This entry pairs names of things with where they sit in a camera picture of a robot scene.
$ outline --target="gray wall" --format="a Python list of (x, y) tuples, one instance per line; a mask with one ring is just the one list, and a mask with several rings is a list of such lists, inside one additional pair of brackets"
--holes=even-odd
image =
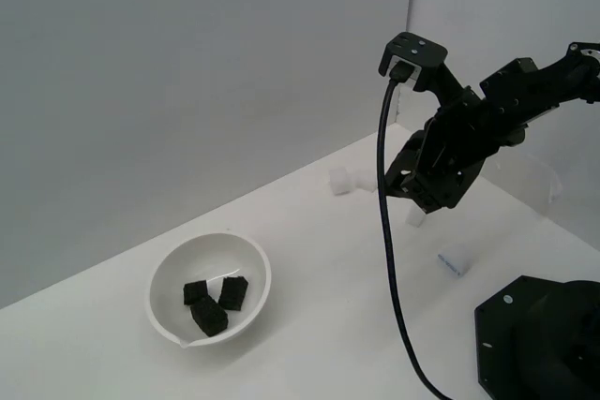
[(0, 306), (360, 139), (408, 0), (0, 0)]
[[(463, 84), (479, 82), (514, 58), (539, 67), (562, 58), (571, 41), (600, 39), (598, 0), (412, 0), (409, 28), (448, 48), (448, 65)], [(435, 112), (433, 96), (402, 101), (398, 121), (421, 127)], [(534, 121), (518, 149), (549, 164), (564, 191), (549, 216), (600, 248), (600, 105), (571, 102)], [(523, 186), (514, 186), (516, 191)]]

